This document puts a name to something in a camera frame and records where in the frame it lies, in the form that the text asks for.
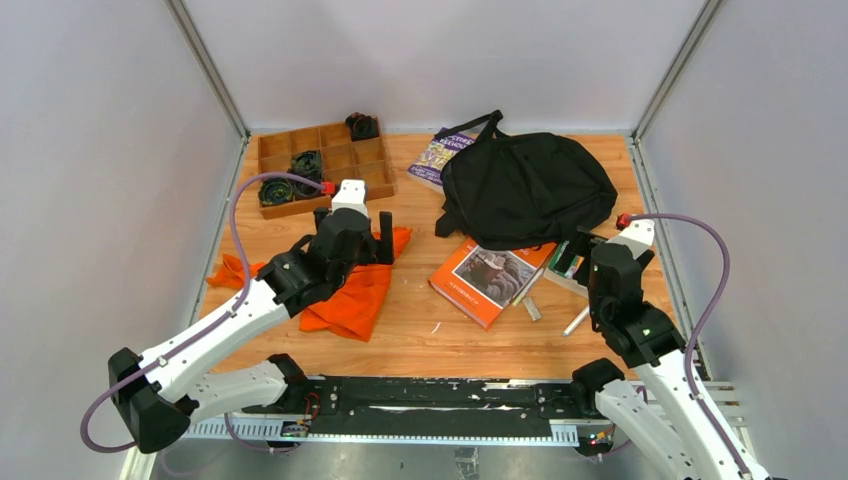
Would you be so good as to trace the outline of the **black backpack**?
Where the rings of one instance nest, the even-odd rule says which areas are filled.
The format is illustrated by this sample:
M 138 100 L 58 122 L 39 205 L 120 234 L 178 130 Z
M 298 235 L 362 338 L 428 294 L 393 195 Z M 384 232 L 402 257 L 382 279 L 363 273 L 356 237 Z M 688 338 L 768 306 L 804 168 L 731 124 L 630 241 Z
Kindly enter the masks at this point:
M 502 118 L 495 110 L 436 134 L 482 128 L 442 168 L 436 236 L 461 233 L 488 250 L 517 250 L 560 243 L 610 217 L 618 192 L 581 143 L 549 132 L 508 135 Z

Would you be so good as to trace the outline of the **purple Treehouse book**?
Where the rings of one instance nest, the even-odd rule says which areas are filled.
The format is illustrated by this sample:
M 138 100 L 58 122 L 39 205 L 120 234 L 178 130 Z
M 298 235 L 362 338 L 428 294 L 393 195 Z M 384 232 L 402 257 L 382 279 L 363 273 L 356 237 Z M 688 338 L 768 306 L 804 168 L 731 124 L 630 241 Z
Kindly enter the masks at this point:
M 441 173 L 447 162 L 459 151 L 475 142 L 473 136 L 455 133 L 439 137 L 446 128 L 442 127 L 433 137 L 417 159 L 406 169 L 406 175 L 413 181 L 444 194 Z

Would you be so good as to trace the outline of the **orange Good Morning book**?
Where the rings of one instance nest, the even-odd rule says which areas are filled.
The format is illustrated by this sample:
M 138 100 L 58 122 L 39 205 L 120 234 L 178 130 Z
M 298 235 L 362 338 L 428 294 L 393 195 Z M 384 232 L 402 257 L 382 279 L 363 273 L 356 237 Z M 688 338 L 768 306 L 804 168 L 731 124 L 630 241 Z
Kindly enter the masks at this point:
M 430 286 L 488 330 L 541 271 L 554 243 L 512 251 L 487 250 L 467 238 L 430 277 Z

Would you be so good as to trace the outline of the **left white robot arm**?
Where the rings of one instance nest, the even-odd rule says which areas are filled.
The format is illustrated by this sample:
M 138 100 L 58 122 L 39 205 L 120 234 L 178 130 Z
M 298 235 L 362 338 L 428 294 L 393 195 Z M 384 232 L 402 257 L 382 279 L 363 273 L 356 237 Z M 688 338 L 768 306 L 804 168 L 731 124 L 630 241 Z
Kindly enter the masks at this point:
M 210 370 L 259 334 L 329 300 L 355 267 L 393 264 L 391 213 L 380 213 L 378 236 L 356 209 L 319 209 L 315 216 L 315 234 L 274 256 L 217 310 L 140 354 L 122 348 L 109 358 L 109 396 L 141 452 L 161 451 L 190 426 L 244 407 L 273 404 L 293 413 L 304 405 L 305 377 L 284 354 L 229 374 Z

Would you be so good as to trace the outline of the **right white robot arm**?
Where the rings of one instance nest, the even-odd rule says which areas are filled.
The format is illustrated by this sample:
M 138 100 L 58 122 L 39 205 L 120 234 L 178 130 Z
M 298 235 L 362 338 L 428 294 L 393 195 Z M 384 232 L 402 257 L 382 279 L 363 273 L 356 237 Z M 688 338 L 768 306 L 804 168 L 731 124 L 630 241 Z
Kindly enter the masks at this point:
M 634 221 L 610 239 L 580 229 L 556 265 L 580 261 L 574 278 L 587 290 L 593 330 L 662 411 L 651 410 L 607 358 L 573 372 L 572 406 L 584 417 L 610 420 L 664 479 L 767 479 L 767 469 L 708 395 L 674 322 L 644 298 L 641 280 L 653 258 L 654 233 L 648 220 Z

